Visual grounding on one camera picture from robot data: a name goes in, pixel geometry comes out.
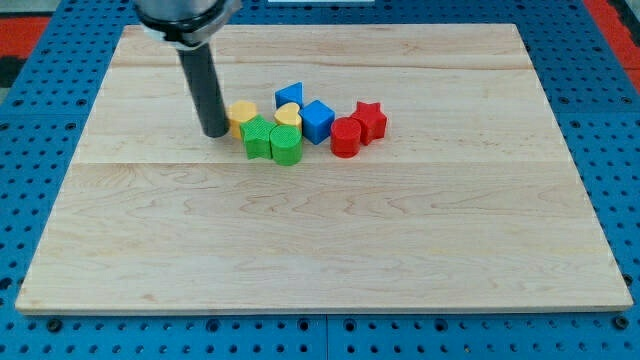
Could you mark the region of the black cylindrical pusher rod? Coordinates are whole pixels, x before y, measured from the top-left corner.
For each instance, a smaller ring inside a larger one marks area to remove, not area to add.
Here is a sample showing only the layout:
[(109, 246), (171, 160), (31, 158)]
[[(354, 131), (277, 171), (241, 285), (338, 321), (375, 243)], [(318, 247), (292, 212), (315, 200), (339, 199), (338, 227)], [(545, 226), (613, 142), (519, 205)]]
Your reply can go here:
[(210, 138), (224, 136), (229, 121), (210, 46), (179, 50), (178, 56), (202, 132)]

